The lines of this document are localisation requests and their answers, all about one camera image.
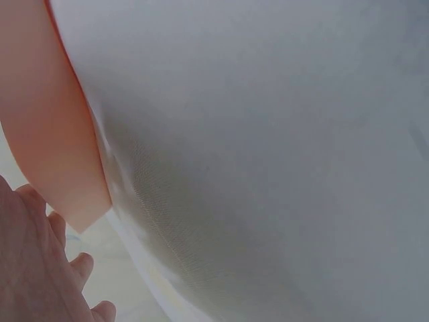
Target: white cloth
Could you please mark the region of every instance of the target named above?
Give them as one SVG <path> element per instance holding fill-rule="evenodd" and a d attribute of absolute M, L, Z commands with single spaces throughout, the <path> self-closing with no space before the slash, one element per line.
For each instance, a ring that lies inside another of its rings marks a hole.
<path fill-rule="evenodd" d="M 427 1 L 53 8 L 172 320 L 427 319 Z"/>

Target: hand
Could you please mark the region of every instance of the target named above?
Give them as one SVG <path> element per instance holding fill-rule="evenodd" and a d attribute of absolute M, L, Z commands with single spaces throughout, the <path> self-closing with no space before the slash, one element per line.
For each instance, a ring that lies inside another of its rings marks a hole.
<path fill-rule="evenodd" d="M 30 185 L 12 191 L 0 176 L 0 321 L 114 322 L 112 303 L 90 309 L 82 296 L 93 259 L 69 263 L 65 231 Z"/>

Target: orange-pink object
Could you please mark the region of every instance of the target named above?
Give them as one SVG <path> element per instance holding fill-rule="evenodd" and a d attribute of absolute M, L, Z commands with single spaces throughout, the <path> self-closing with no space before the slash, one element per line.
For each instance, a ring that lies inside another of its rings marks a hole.
<path fill-rule="evenodd" d="M 0 120 L 30 184 L 78 231 L 111 200 L 86 100 L 43 1 L 0 4 Z"/>

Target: finger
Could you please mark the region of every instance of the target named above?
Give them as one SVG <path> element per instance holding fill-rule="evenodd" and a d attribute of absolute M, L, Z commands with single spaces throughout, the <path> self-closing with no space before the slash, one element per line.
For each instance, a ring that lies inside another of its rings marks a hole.
<path fill-rule="evenodd" d="M 80 253 L 78 257 L 70 262 L 70 265 L 74 270 L 78 288 L 82 291 L 94 268 L 93 257 L 87 253 Z"/>
<path fill-rule="evenodd" d="M 49 223 L 51 224 L 52 231 L 56 239 L 60 242 L 63 248 L 66 247 L 66 222 L 57 214 L 55 211 L 51 212 L 48 217 Z"/>
<path fill-rule="evenodd" d="M 112 302 L 100 302 L 91 312 L 95 322 L 115 322 L 116 307 Z"/>
<path fill-rule="evenodd" d="M 25 184 L 16 189 L 16 192 L 28 209 L 35 210 L 35 214 L 46 216 L 46 201 L 32 186 Z"/>

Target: white surface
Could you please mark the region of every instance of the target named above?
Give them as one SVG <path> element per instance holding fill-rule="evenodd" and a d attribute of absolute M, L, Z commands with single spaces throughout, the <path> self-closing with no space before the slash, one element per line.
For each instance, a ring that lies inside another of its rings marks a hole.
<path fill-rule="evenodd" d="M 53 3 L 170 288 L 217 321 L 427 320 L 427 1 Z"/>
<path fill-rule="evenodd" d="M 14 189 L 27 183 L 1 130 L 0 156 L 0 174 L 8 183 Z M 106 217 L 98 220 L 82 235 L 67 227 L 66 235 L 69 259 L 75 258 L 80 252 L 87 252 L 95 260 L 93 274 L 84 289 L 85 299 L 91 307 L 101 300 L 112 301 L 117 307 L 117 322 L 169 321 Z"/>

